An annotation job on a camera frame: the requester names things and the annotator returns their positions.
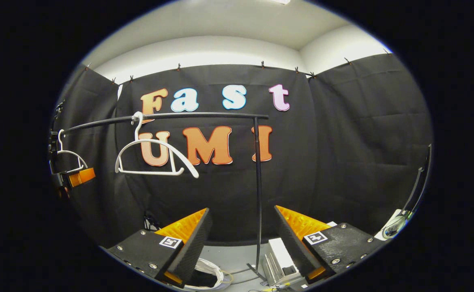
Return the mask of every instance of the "gray floor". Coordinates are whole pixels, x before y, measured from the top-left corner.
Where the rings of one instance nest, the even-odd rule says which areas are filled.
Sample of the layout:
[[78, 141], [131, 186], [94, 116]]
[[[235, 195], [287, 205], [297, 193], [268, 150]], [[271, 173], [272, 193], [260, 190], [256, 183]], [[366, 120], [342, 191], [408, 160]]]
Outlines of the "gray floor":
[[[262, 262], [266, 244], [262, 244], [260, 248], [259, 273], [264, 276]], [[248, 292], [249, 290], [267, 290], [268, 286], [260, 283], [263, 280], [249, 269], [247, 264], [255, 266], [257, 261], [257, 246], [205, 246], [200, 254], [201, 259], [205, 259], [216, 264], [221, 270], [233, 274], [233, 282], [224, 292]], [[294, 283], [292, 288], [298, 287], [295, 291], [301, 291], [300, 285], [305, 281]]]

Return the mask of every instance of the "black curtain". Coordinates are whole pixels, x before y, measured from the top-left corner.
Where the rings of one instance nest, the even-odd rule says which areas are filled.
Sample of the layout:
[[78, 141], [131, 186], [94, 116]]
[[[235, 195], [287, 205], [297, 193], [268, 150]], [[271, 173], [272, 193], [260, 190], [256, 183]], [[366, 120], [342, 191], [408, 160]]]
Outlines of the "black curtain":
[[[71, 74], [59, 97], [64, 101], [55, 121], [54, 131], [79, 124], [113, 118], [118, 98], [118, 85], [80, 65]], [[64, 133], [63, 148], [82, 157], [96, 177], [70, 192], [71, 203], [81, 217], [79, 225], [99, 245], [112, 246], [122, 240], [119, 220], [115, 216], [118, 199], [114, 197], [114, 125]], [[77, 168], [75, 156], [60, 154], [57, 171]]]
[[428, 109], [393, 55], [353, 61], [309, 79], [318, 128], [310, 216], [375, 234], [407, 201], [432, 143]]
[[[281, 84], [289, 94], [285, 101], [288, 111], [279, 111], [273, 105], [269, 88]], [[223, 107], [222, 89], [227, 85], [246, 88], [246, 105], [241, 109]], [[172, 113], [174, 93], [179, 89], [197, 91], [198, 109], [195, 112], [235, 112], [267, 114], [269, 120], [261, 125], [272, 127], [270, 153], [272, 159], [262, 162], [262, 210], [264, 240], [277, 236], [274, 232], [274, 205], [282, 205], [302, 213], [309, 212], [308, 202], [313, 194], [316, 171], [316, 125], [313, 100], [304, 74], [278, 68], [252, 65], [206, 65], [168, 70], [137, 78], [123, 84], [116, 116], [133, 115], [142, 111], [141, 96], [166, 88], [168, 96], [162, 99], [158, 113]], [[257, 240], [257, 203], [255, 153], [252, 120], [235, 118], [180, 118], [154, 120], [144, 124], [139, 133], [170, 132], [168, 142], [187, 156], [187, 139], [182, 131], [197, 127], [208, 140], [217, 126], [229, 126], [229, 165], [204, 164], [195, 166], [199, 178], [185, 170], [179, 177], [118, 174], [116, 193], [133, 196], [139, 209], [133, 209], [137, 218], [151, 212], [162, 225], [170, 224], [205, 207], [210, 208], [213, 227], [210, 245], [253, 244]], [[134, 140], [135, 125], [116, 125], [117, 150]], [[152, 153], [159, 155], [159, 145], [152, 144]], [[183, 166], [175, 158], [178, 167]], [[141, 146], [128, 148], [122, 156], [126, 170], [170, 171], [170, 163], [152, 167], [144, 162]], [[141, 228], [141, 222], [127, 226], [127, 234]]]
[[[193, 88], [199, 103], [195, 112], [269, 115], [269, 120], [260, 121], [272, 127], [272, 159], [262, 163], [263, 240], [278, 236], [274, 205], [376, 233], [408, 199], [432, 142], [431, 121], [418, 85], [388, 54], [359, 59], [309, 79], [291, 70], [252, 65], [168, 70], [124, 83], [118, 101], [118, 85], [96, 72], [81, 66], [72, 76], [60, 98], [66, 102], [56, 130], [133, 115], [142, 111], [141, 96], [162, 88], [168, 96], [155, 113], [172, 113], [174, 93]], [[268, 91], [278, 84], [289, 91], [288, 111], [276, 109]], [[227, 85], [246, 88], [244, 107], [223, 107], [222, 89]], [[85, 231], [98, 244], [111, 247], [143, 228], [145, 213], [165, 226], [209, 207], [213, 227], [207, 245], [253, 244], [257, 206], [251, 120], [154, 120], [139, 133], [155, 138], [157, 132], [168, 131], [168, 143], [187, 156], [183, 129], [197, 127], [208, 140], [217, 126], [232, 129], [233, 162], [201, 161], [195, 166], [198, 179], [188, 170], [177, 177], [115, 174], [116, 156], [134, 139], [135, 125], [129, 122], [68, 133], [64, 148], [79, 153], [97, 176], [72, 192]], [[151, 144], [151, 149], [159, 156], [159, 145]], [[74, 157], [61, 156], [62, 169], [76, 167]], [[170, 162], [163, 167], [146, 164], [140, 144], [128, 148], [122, 161], [126, 170], [170, 171]], [[177, 168], [184, 167], [177, 157], [175, 161]]]

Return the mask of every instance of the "hanger hook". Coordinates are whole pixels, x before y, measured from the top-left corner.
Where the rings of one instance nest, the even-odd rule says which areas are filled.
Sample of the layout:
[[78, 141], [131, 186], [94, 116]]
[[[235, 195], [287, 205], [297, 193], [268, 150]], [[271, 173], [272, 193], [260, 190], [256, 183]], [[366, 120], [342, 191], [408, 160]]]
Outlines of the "hanger hook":
[[62, 132], [64, 132], [63, 129], [61, 129], [60, 131], [58, 131], [58, 143], [60, 144], [60, 151], [64, 150], [64, 148], [62, 147], [62, 140], [60, 138], [60, 135], [62, 134]]
[[136, 130], [134, 130], [134, 141], [138, 141], [139, 129], [141, 128], [141, 125], [143, 124], [143, 113], [136, 112], [134, 113], [133, 118], [138, 118], [138, 126], [136, 127]]

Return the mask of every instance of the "blue letter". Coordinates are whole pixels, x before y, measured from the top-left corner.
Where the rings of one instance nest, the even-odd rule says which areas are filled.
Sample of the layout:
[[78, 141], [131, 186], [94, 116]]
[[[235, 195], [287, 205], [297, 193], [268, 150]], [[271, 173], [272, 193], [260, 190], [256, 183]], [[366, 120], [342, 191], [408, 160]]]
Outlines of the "blue letter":
[[222, 96], [226, 98], [222, 101], [222, 106], [229, 110], [238, 110], [246, 105], [246, 87], [242, 85], [228, 85], [222, 89]]
[[177, 91], [174, 94], [175, 100], [170, 105], [172, 111], [176, 113], [187, 111], [195, 111], [199, 104], [197, 103], [197, 91], [193, 88], [185, 88]]

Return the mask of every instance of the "plastic hanger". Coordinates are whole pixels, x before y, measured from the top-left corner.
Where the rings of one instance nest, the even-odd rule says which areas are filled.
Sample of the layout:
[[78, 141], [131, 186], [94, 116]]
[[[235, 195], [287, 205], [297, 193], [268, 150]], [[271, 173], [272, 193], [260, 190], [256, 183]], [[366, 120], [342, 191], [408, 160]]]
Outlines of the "plastic hanger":
[[64, 132], [64, 130], [60, 130], [60, 131], [58, 132], [58, 143], [60, 144], [60, 150], [57, 151], [57, 155], [59, 155], [60, 153], [69, 153], [69, 154], [74, 155], [74, 156], [76, 156], [76, 157], [78, 158], [78, 168], [75, 168], [74, 170], [68, 170], [68, 171], [66, 171], [66, 172], [64, 172], [64, 173], [68, 174], [68, 173], [70, 173], [70, 172], [76, 172], [76, 171], [78, 171], [78, 170], [83, 170], [84, 168], [88, 168], [88, 167], [87, 167], [87, 164], [86, 164], [85, 161], [80, 157], [80, 155], [77, 155], [77, 154], [74, 153], [73, 151], [69, 151], [69, 150], [64, 150], [64, 149], [63, 149], [62, 140], [61, 140], [61, 138], [60, 138], [60, 135], [62, 134], [62, 132]]
[[[136, 112], [133, 115], [133, 118], [138, 118], [138, 126], [136, 127], [136, 129], [134, 131], [134, 141], [127, 144], [124, 148], [122, 148], [122, 150], [118, 154], [118, 157], [116, 158], [115, 169], [114, 169], [114, 171], [116, 173], [121, 172], [121, 173], [124, 173], [124, 174], [147, 174], [147, 175], [159, 175], [159, 176], [179, 176], [180, 174], [183, 173], [184, 168], [180, 168], [179, 170], [176, 170], [176, 164], [174, 162], [174, 153], [175, 153], [179, 157], [179, 159], [181, 159], [181, 161], [183, 161], [183, 163], [187, 166], [188, 170], [190, 170], [190, 173], [192, 174], [192, 176], [194, 178], [199, 177], [199, 173], [194, 168], [192, 163], [190, 163], [190, 161], [188, 161], [188, 159], [181, 152], [179, 152], [179, 150], [174, 148], [172, 145], [170, 145], [166, 142], [163, 142], [163, 141], [156, 140], [156, 139], [139, 139], [138, 135], [139, 135], [139, 129], [141, 128], [141, 124], [143, 122], [143, 113], [142, 112]], [[127, 148], [129, 148], [130, 146], [135, 145], [135, 144], [140, 144], [142, 142], [157, 143], [157, 144], [161, 144], [161, 145], [165, 146], [166, 148], [168, 148], [168, 153], [170, 155], [170, 164], [172, 165], [172, 171], [171, 172], [137, 172], [137, 171], [133, 171], [133, 170], [123, 170], [122, 159], [121, 159], [122, 153]]]

